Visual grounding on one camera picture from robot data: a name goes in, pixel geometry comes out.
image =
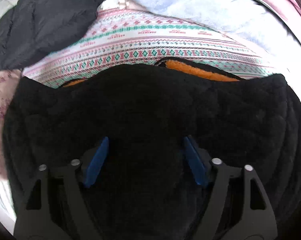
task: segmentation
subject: black blanket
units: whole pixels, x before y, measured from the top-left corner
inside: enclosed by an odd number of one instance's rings
[[[17,210],[38,166],[68,164],[102,137],[110,152],[82,192],[106,239],[185,239],[205,202],[184,136],[227,165],[257,171],[279,226],[301,201],[301,103],[284,76],[210,81],[149,65],[112,67],[52,89],[21,79],[5,116]]]
[[[84,36],[104,0],[19,0],[0,20],[0,70],[35,64]]]

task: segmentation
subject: light blue fabric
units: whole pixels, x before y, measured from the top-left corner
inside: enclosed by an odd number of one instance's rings
[[[255,0],[134,0],[150,12],[190,19],[254,42],[276,58],[301,65],[301,45],[290,29]]]

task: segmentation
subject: orange fabric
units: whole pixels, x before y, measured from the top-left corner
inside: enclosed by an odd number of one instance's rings
[[[182,71],[184,73],[198,76],[201,78],[206,78],[209,80],[215,80],[215,81],[225,81],[225,82],[231,82],[231,81],[239,81],[235,78],[230,78],[227,76],[224,76],[222,74],[208,72],[199,68],[191,67],[189,65],[186,65],[185,63],[178,62],[175,60],[168,60],[166,61],[166,67],[169,69],[174,69],[178,71]]]
[[[70,86],[73,86],[73,85],[76,85],[78,83],[81,83],[83,81],[85,81],[86,79],[77,79],[77,80],[74,80],[74,81],[71,81],[69,82],[67,85],[64,85],[63,87],[70,87]]]

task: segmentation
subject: silver screw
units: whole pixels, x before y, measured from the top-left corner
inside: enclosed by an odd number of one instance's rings
[[[251,165],[249,165],[249,164],[245,165],[245,170],[252,171],[253,169],[254,168]]]
[[[214,158],[214,159],[212,159],[212,162],[213,162],[214,164],[216,164],[216,165],[221,165],[221,164],[223,163],[222,160],[219,159],[219,158]]]
[[[40,166],[38,167],[38,169],[39,169],[40,171],[44,171],[44,170],[46,170],[46,168],[47,168],[47,166],[46,166],[45,164],[42,164],[42,165],[40,165]]]
[[[71,161],[71,165],[72,165],[72,166],[77,166],[77,165],[79,165],[80,163],[81,163],[81,161],[80,161],[79,159],[74,159],[74,160]]]

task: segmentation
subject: black fabric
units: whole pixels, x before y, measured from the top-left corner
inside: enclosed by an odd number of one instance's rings
[[[180,151],[189,134],[230,166],[254,166],[279,227],[289,223],[301,201],[301,103],[284,76],[217,82],[143,64],[59,89],[21,79],[3,131],[17,216],[39,165],[66,165],[108,136],[82,192],[105,239],[187,239],[207,203]]]
[[[0,20],[0,70],[35,64],[84,36],[104,0],[19,0]]]

